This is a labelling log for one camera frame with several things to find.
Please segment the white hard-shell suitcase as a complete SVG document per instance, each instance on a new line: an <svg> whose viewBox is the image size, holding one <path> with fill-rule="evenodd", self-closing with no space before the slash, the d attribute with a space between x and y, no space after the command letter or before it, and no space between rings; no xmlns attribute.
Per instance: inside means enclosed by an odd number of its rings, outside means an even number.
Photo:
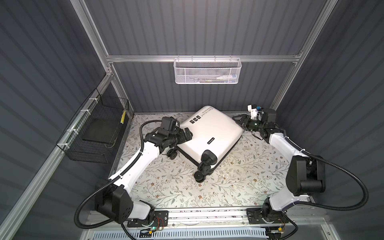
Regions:
<svg viewBox="0 0 384 240"><path fill-rule="evenodd" d="M196 182L202 183L240 140L243 129L229 116L205 106L181 123L192 139L175 146L175 150L197 166Z"/></svg>

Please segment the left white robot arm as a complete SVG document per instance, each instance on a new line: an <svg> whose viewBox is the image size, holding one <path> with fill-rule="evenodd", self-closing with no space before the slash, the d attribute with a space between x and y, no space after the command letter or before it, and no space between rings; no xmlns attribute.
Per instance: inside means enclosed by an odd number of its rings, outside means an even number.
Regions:
<svg viewBox="0 0 384 240"><path fill-rule="evenodd" d="M137 179L147 166L155 160L165 148L173 147L192 139L189 128L179 129L175 134L163 135L160 132L148 133L142 144L143 150L137 153L110 180L116 182L96 194L95 210L110 220L122 224L132 220L149 225L155 218L155 207L144 201L135 202L130 193Z"/></svg>

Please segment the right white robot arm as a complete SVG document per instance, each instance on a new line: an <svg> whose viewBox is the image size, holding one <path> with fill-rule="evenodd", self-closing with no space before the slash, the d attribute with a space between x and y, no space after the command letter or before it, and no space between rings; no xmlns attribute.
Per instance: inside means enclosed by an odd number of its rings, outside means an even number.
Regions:
<svg viewBox="0 0 384 240"><path fill-rule="evenodd" d="M247 114L232 119L245 131L258 132L263 140L276 148L290 166L286 175L286 186L263 203L261 216L266 223L283 219L283 213L295 203L308 202L311 194L323 193L326 189L325 165L290 142L286 131L274 122L253 120Z"/></svg>

